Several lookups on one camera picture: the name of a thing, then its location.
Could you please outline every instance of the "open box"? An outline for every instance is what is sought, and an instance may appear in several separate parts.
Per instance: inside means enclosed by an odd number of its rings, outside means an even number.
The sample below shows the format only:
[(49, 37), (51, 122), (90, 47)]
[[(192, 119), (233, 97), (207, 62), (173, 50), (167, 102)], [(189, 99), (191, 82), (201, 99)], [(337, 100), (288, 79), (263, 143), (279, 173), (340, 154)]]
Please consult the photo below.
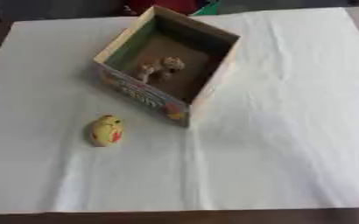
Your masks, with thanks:
[[(153, 6), (95, 56), (101, 79), (116, 91), (187, 126), (216, 85), (215, 71), (239, 37), (174, 11)], [(180, 58), (185, 68), (169, 80), (143, 83), (143, 64)]]

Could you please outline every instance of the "yellow toy ball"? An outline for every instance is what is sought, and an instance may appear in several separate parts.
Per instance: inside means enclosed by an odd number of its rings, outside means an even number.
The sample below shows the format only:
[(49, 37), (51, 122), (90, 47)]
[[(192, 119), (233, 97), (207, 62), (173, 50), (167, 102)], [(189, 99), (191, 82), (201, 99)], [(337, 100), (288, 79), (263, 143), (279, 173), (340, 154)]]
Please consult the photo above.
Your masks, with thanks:
[(91, 125), (90, 137), (95, 146), (105, 147), (116, 143), (123, 134), (123, 125), (120, 119), (105, 115)]

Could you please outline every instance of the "brown box floor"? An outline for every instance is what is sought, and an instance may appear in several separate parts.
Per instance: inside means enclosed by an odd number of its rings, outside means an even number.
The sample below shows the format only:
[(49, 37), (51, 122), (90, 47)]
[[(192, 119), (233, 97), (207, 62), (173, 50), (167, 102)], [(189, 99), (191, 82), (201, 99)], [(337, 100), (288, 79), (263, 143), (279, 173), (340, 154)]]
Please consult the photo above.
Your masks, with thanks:
[(148, 84), (179, 100), (190, 102), (194, 98), (194, 92), (197, 93), (206, 81), (210, 57), (205, 52), (194, 50), (159, 31), (149, 37), (135, 58), (124, 67), (123, 72), (136, 77), (141, 64), (153, 63), (157, 59), (170, 56), (179, 57), (186, 68), (174, 74), (170, 80), (151, 79)]

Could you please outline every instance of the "wooden table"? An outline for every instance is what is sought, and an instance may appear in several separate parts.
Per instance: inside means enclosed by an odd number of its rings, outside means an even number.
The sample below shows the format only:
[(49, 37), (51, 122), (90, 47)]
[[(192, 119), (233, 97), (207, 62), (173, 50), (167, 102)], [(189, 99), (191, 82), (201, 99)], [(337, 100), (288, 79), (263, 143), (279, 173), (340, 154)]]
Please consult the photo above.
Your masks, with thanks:
[[(359, 29), (359, 7), (347, 9)], [(10, 24), (0, 24), (0, 46)], [(194, 211), (162, 213), (41, 213), (0, 215), (0, 223), (251, 223), (251, 224), (359, 224), (359, 208)]]

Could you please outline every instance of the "white paper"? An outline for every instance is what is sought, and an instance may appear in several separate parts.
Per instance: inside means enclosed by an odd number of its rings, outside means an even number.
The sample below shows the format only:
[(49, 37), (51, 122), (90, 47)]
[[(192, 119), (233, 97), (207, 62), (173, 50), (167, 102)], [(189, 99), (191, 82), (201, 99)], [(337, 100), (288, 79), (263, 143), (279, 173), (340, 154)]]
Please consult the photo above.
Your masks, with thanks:
[[(106, 91), (133, 18), (16, 23), (0, 49), (0, 213), (359, 207), (359, 31), (343, 9), (199, 17), (240, 34), (190, 129)], [(123, 139), (84, 128), (114, 114)]]

